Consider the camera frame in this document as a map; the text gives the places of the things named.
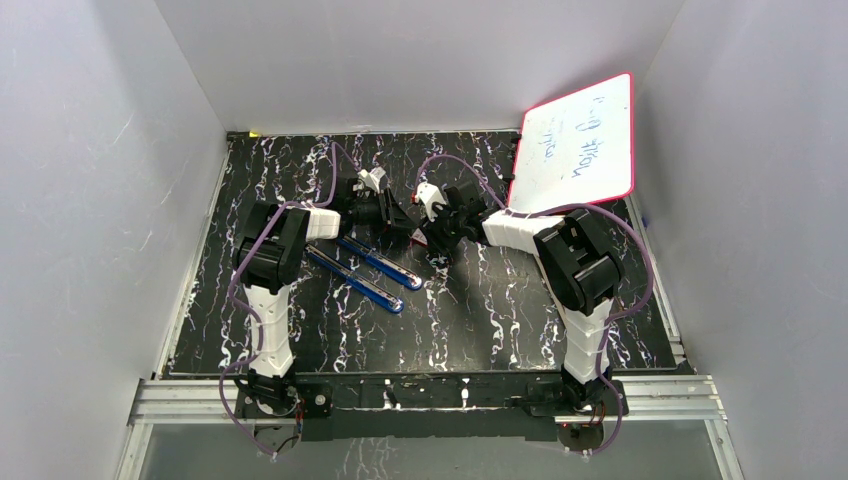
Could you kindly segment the blue stapler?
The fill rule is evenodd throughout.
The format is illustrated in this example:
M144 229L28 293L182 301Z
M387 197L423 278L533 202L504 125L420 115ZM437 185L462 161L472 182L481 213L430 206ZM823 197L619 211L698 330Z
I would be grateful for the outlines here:
M376 249L361 242L360 240L346 235L342 238L338 238L336 243L361 257L368 265L381 271L395 282L403 285L405 288L417 291L423 287L423 280L418 274L379 253Z
M305 253L311 260L342 277L348 285L374 301L383 309L394 314L398 314L404 309L405 304L399 297L365 279L317 247L306 245Z

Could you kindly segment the red white staple box sleeve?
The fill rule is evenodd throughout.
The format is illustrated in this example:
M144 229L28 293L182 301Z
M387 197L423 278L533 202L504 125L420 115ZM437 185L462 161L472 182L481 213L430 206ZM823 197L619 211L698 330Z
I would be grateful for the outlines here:
M418 246L421 246L422 248L429 247L426 235L420 229L416 229L413 231L410 236L410 241Z

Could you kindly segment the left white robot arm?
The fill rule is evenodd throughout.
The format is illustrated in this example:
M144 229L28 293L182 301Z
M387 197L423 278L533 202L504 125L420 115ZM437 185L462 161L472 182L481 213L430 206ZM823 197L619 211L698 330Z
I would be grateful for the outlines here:
M404 307L397 296L315 249L314 241L336 241L407 289L418 290L423 284L418 275L353 237L357 226L391 239L407 239L415 228L390 189L345 177L327 200L317 204L256 202L238 237L234 283L243 286L247 296L241 305L251 319L251 355L235 383L248 395L260 394L260 403L275 416L290 414L299 400L289 374L295 356L288 311L290 290L304 257L342 276L389 312L398 313Z

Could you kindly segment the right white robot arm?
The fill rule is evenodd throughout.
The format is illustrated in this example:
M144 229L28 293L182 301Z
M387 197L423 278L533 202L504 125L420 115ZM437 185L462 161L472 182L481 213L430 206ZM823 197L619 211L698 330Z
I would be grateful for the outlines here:
M601 343L624 268L589 212L511 213L487 206L471 182L446 189L422 182L414 201L424 210L419 230L431 252L448 256L468 240L536 259L566 330L562 368L572 380L563 387L564 403L577 414L590 413L603 399L596 379L609 359Z

